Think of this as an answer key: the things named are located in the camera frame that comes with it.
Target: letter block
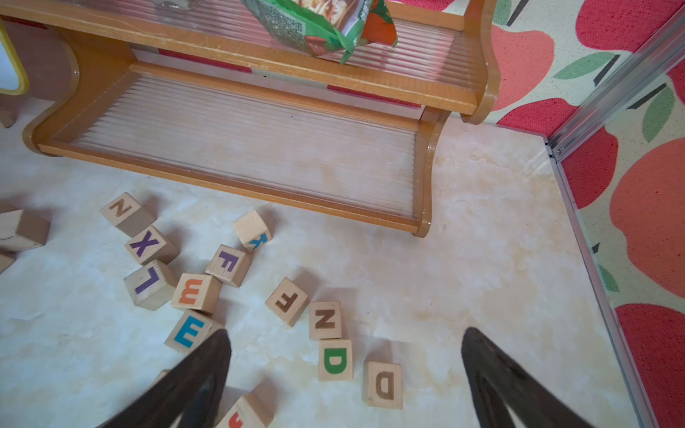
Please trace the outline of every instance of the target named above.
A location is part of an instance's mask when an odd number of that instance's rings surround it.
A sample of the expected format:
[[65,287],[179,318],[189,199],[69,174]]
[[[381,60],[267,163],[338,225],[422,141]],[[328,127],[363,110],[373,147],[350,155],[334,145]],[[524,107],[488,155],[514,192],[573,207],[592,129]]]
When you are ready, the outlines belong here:
[[50,222],[24,210],[0,214],[0,249],[24,251],[42,247]]
[[254,252],[271,240],[269,228],[266,227],[266,224],[255,210],[240,217],[232,225],[233,230],[248,253]]
[[184,273],[171,298],[171,307],[213,314],[221,293],[221,282],[211,275]]
[[402,410],[402,366],[367,361],[362,390],[367,405]]
[[14,263],[14,256],[0,253],[0,273],[4,272],[12,263]]
[[219,245],[205,273],[224,284],[239,288],[251,264],[252,258],[244,251]]
[[177,282],[176,274],[159,260],[153,260],[124,278],[133,304],[151,311],[173,297]]
[[266,428],[272,420],[273,415],[250,393],[241,396],[214,428]]
[[223,326],[194,310],[186,310],[176,327],[164,341],[164,344],[181,353],[190,353],[193,349]]
[[266,306],[287,325],[293,326],[302,315],[309,303],[309,296],[292,283],[288,278],[283,278],[281,284],[266,300]]
[[156,220],[155,216],[125,192],[102,207],[100,212],[112,225],[131,238]]
[[343,316],[340,302],[309,304],[309,339],[340,339],[343,336]]
[[154,226],[146,227],[124,247],[138,264],[146,264],[153,259],[169,263],[179,254],[178,248]]
[[349,339],[319,340],[319,380],[351,381],[353,377],[352,341]]

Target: red letter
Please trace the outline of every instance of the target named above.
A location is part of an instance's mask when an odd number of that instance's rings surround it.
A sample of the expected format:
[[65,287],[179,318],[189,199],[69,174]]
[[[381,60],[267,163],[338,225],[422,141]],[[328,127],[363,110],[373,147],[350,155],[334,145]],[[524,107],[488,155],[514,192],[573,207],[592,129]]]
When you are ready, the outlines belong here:
[[234,413],[228,420],[228,428],[242,428],[242,421],[238,420],[238,412]]

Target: apple print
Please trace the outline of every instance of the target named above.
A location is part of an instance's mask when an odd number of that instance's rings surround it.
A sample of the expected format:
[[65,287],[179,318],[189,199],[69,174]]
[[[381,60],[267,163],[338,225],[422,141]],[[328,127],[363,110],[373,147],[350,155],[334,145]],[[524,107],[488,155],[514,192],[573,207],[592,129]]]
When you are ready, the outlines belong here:
[[602,51],[637,51],[684,0],[585,0],[575,22],[578,40]]
[[642,156],[621,178],[609,215],[625,235],[632,264],[685,298],[684,164],[685,138]]
[[679,62],[669,71],[669,77],[673,82],[675,93],[680,98],[680,101],[685,104],[685,60]]
[[562,98],[543,99],[513,109],[497,124],[549,137],[576,109]]
[[404,3],[409,6],[414,6],[416,8],[437,10],[442,12],[447,9],[447,6],[451,5],[454,0],[399,0],[400,3]]
[[554,41],[543,32],[510,33],[493,25],[493,49],[502,76],[493,111],[528,95],[554,61]]
[[644,303],[615,311],[659,427],[685,427],[685,314]]
[[562,166],[578,209],[590,205],[609,186],[618,154],[618,139],[602,127],[564,159]]

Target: wooden shelf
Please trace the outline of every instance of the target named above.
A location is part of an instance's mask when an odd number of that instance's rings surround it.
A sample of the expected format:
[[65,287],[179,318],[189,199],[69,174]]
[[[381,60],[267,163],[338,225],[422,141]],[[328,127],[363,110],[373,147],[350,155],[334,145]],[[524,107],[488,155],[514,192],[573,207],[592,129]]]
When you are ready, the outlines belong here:
[[[150,0],[0,0],[52,25],[71,90],[24,130],[29,149],[358,221],[428,233],[435,148],[450,112],[480,123],[499,90],[495,0],[464,16],[391,3],[396,47],[312,58],[278,45],[239,0],[192,12]],[[425,105],[419,120],[138,62],[129,42]]]
[[114,166],[425,236],[449,112],[421,119],[139,62],[61,29],[72,90],[31,122],[39,153]]
[[346,65],[335,53],[324,60],[278,45],[239,0],[206,0],[192,12],[150,0],[79,3],[0,0],[0,14],[429,105],[472,123],[487,116],[499,89],[495,0],[472,0],[464,16],[391,3],[397,47],[360,47]]

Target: purple letter x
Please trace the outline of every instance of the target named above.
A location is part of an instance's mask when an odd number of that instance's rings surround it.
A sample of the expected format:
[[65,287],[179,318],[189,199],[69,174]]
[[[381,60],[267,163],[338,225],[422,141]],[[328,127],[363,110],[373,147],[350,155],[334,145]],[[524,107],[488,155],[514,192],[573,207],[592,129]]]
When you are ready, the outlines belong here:
[[158,241],[156,239],[149,240],[150,237],[152,237],[152,232],[147,231],[147,233],[145,234],[145,237],[142,239],[142,241],[134,242],[133,244],[131,244],[131,248],[137,248],[138,249],[138,251],[136,252],[136,254],[138,254],[138,257],[140,257],[142,255],[142,252],[145,251],[145,249],[147,247],[160,243],[160,241]]

